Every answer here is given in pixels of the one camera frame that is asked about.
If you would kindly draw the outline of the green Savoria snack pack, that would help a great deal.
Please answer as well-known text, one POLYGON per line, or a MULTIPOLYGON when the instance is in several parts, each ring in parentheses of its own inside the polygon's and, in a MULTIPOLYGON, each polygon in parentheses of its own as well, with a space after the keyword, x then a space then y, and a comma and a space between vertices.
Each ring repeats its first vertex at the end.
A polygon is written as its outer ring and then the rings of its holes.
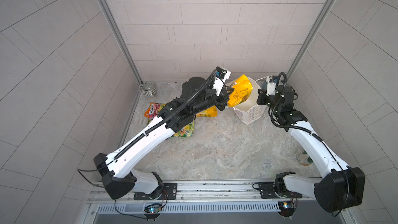
POLYGON ((177 133, 173 134, 174 138, 190 138, 194 133, 194 121, 184 126, 177 133))

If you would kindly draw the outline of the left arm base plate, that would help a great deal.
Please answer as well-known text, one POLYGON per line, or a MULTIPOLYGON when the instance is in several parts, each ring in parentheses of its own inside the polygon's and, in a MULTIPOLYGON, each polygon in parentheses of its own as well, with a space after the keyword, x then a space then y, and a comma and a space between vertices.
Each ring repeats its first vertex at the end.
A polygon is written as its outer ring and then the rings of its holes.
POLYGON ((177 186, 177 183, 163 183, 163 185, 160 185, 153 193, 149 195, 142 192, 136 192, 134 194, 134 200, 175 200, 177 186))

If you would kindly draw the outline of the white printed paper bag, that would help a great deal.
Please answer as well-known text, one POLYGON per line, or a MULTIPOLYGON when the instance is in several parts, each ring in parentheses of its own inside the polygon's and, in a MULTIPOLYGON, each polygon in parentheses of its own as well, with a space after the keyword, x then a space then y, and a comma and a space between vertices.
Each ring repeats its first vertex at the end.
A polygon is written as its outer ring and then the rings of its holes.
POLYGON ((257 104, 257 99, 259 97, 258 90, 261 89, 261 87, 257 84, 256 81, 251 79, 249 77, 250 82, 252 83, 253 90, 251 92, 251 95, 248 97, 248 99, 239 105, 232 107, 234 109, 235 114, 238 116, 238 118, 246 125, 249 125, 250 123, 254 122, 255 120, 261 118, 263 115, 264 111, 266 108, 269 108, 267 105, 258 105, 257 104))

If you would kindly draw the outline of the yellow snack package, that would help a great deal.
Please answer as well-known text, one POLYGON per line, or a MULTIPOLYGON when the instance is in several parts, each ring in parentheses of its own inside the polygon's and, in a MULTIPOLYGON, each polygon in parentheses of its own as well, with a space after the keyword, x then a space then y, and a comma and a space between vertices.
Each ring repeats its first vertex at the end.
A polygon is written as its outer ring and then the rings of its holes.
POLYGON ((206 118, 210 118, 210 117, 216 117, 218 116, 218 111, 217 108, 215 106, 212 106, 198 114, 196 114, 196 117, 206 117, 206 118))
POLYGON ((253 90, 252 83, 246 75, 242 75, 231 84, 234 91, 229 96, 228 107, 235 107, 246 101, 253 90))

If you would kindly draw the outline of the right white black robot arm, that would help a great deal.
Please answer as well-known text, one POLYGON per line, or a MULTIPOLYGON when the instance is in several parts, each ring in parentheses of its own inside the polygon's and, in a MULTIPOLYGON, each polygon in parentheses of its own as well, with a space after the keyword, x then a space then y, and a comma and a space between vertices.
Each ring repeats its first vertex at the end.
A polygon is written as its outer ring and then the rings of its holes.
POLYGON ((277 86, 273 94, 258 91, 258 105, 270 109, 274 126, 284 129, 304 148, 318 169, 320 178, 280 173, 274 182, 275 193, 283 198, 293 193, 315 199, 328 213, 361 205, 365 174, 341 159, 315 132, 303 113, 294 108, 295 92, 288 86, 277 86))

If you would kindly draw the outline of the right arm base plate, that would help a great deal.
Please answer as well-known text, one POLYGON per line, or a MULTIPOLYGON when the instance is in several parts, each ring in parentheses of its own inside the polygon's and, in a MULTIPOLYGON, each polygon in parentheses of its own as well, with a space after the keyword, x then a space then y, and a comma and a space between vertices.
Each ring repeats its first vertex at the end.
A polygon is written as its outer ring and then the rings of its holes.
POLYGON ((299 199, 303 197, 302 194, 297 192, 278 192, 275 187, 275 183, 271 181, 254 183, 252 187, 254 190, 257 190, 260 193, 261 199, 299 199))

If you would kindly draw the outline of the pink orange candy bag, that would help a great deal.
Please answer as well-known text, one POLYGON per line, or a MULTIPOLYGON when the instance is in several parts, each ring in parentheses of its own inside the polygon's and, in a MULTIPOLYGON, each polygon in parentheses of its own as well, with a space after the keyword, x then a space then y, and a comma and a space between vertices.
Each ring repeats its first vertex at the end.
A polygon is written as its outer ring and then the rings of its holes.
POLYGON ((159 111, 165 106, 165 103, 153 103, 149 104, 148 109, 145 111, 144 116, 149 119, 153 119, 159 113, 159 111))

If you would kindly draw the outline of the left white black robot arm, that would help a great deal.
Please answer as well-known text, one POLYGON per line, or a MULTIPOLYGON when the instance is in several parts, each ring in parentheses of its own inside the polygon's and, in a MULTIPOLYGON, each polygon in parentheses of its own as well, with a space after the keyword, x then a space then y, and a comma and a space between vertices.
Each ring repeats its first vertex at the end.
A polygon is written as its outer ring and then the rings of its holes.
POLYGON ((135 165, 161 142, 190 124, 198 113, 213 106, 223 111, 233 92, 233 88, 225 85, 230 74, 213 71, 207 79, 189 79, 182 85, 181 96, 166 103, 139 134, 117 150, 94 157, 102 185, 111 199, 120 199, 131 192, 151 198, 162 194, 164 183, 159 175, 139 172, 134 169, 135 165))

